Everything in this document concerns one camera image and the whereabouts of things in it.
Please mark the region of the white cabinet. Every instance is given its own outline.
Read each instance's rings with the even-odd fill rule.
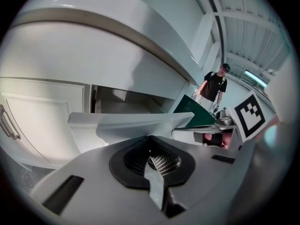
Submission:
[[[3,149],[18,162],[45,167],[61,167],[79,155],[68,118],[72,112],[87,111],[85,89],[84,85],[1,78],[0,102],[5,110],[1,123],[9,134],[20,136],[14,140],[2,129]]]

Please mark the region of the person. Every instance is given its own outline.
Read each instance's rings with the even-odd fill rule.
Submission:
[[[223,93],[226,92],[227,80],[224,77],[226,73],[230,71],[230,66],[227,63],[221,65],[220,70],[217,73],[210,72],[204,77],[204,82],[192,95],[198,104],[200,104],[206,111],[212,109],[212,105],[217,98],[217,103],[214,106],[214,113],[219,109]]]

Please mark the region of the white wall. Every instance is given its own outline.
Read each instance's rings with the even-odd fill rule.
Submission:
[[[190,48],[203,13],[196,0],[142,0],[169,22]]]
[[[223,109],[224,107],[232,107],[237,105],[239,102],[243,100],[243,98],[247,95],[248,91],[233,82],[230,79],[227,79],[227,88],[226,92],[223,94],[221,103],[220,103],[220,109]],[[269,121],[271,118],[273,118],[274,113],[270,111],[265,105],[260,103],[262,106],[262,112],[266,117],[266,121]]]

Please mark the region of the green board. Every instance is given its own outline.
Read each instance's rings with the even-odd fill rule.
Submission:
[[[195,116],[186,125],[186,127],[195,127],[201,125],[211,125],[216,122],[214,117],[201,107],[196,101],[187,95],[184,95],[174,113],[187,113],[192,112]]]

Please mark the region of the white shorts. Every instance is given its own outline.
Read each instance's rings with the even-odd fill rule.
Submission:
[[[210,111],[213,105],[213,102],[202,97],[201,95],[197,96],[196,102],[200,104],[206,111]]]

